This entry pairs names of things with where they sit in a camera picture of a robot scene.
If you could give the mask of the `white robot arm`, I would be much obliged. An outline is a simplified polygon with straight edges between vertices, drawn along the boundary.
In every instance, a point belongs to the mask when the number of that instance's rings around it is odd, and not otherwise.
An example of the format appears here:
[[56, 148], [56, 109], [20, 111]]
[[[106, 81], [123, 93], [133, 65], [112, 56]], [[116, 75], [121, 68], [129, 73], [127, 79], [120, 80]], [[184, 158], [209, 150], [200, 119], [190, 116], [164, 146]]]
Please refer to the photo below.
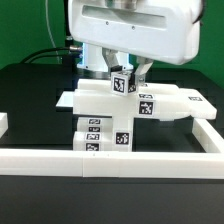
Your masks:
[[184, 64], [198, 53], [203, 7], [203, 0], [68, 0], [71, 36], [84, 47], [80, 67], [129, 70], [129, 55], [140, 74], [155, 61]]

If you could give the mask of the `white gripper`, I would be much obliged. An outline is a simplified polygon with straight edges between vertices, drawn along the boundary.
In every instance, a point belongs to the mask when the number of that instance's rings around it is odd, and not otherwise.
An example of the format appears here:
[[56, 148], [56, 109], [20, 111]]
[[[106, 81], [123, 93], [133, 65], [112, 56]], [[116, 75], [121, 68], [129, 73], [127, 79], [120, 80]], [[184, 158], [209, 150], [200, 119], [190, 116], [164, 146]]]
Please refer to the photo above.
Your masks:
[[197, 55], [200, 14], [201, 0], [68, 0], [72, 37], [102, 47], [109, 73], [123, 69], [117, 51], [138, 56], [135, 85], [153, 60], [181, 65]]

